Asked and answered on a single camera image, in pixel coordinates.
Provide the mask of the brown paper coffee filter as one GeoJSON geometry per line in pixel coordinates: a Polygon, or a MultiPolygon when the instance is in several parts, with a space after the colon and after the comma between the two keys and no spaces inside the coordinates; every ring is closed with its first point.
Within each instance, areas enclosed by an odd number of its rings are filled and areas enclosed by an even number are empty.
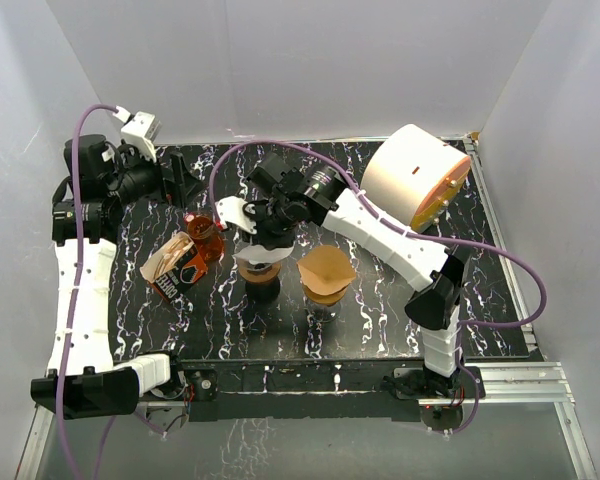
{"type": "Polygon", "coordinates": [[[356,278],[349,256],[331,245],[315,247],[297,262],[301,282],[320,296],[335,294],[356,278]]]}

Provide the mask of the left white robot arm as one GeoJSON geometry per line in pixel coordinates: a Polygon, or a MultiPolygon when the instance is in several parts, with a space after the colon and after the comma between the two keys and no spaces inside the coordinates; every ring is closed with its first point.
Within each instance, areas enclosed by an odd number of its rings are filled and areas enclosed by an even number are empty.
{"type": "Polygon", "coordinates": [[[202,190],[179,152],[170,162],[147,158],[125,140],[102,134],[66,141],[69,172],[52,196],[52,240],[59,271],[53,349],[46,371],[30,383],[30,396],[66,420],[129,415],[151,390],[180,396],[187,376],[166,351],[120,364],[109,346],[109,290],[125,208],[146,198],[189,206],[202,190]]]}

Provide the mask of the orange coffee filter box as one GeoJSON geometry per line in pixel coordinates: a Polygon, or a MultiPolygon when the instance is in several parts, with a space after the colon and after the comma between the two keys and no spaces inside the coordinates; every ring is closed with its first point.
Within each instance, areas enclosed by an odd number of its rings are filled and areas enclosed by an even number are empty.
{"type": "Polygon", "coordinates": [[[168,303],[180,298],[207,272],[203,256],[185,232],[174,234],[140,267],[142,277],[168,303]]]}

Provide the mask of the orange glass carafe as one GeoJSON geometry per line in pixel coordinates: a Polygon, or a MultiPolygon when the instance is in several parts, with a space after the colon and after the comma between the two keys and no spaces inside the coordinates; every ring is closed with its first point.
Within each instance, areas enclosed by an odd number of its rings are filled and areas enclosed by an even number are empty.
{"type": "Polygon", "coordinates": [[[187,233],[206,264],[218,261],[224,253],[224,241],[216,224],[205,215],[195,215],[196,218],[186,224],[187,233]]]}

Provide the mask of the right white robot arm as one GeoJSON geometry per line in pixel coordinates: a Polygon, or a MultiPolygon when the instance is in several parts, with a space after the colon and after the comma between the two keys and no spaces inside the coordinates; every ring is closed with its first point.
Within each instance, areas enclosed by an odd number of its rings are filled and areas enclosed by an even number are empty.
{"type": "Polygon", "coordinates": [[[302,173],[274,153],[249,174],[262,199],[241,208],[247,219],[240,256],[270,265],[290,255],[296,227],[312,223],[356,243],[411,286],[404,310],[421,328],[424,367],[419,391],[450,397],[459,390],[462,363],[459,302],[467,251],[419,239],[406,225],[369,201],[355,181],[328,160],[302,173]]]}

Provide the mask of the white paper coffee filter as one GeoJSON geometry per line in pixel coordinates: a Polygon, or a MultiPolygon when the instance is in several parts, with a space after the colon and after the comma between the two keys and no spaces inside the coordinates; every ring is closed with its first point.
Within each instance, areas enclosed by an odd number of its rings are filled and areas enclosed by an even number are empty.
{"type": "Polygon", "coordinates": [[[249,264],[274,264],[288,258],[294,250],[294,246],[278,247],[271,250],[263,245],[245,244],[234,254],[234,258],[249,264]]]}

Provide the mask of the red black dripper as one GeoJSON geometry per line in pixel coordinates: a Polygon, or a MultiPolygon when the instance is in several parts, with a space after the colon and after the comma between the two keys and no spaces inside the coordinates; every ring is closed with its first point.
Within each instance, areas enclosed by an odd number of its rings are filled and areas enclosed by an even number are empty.
{"type": "Polygon", "coordinates": [[[280,293],[280,282],[277,278],[264,283],[245,283],[245,292],[255,302],[272,302],[280,293]]]}

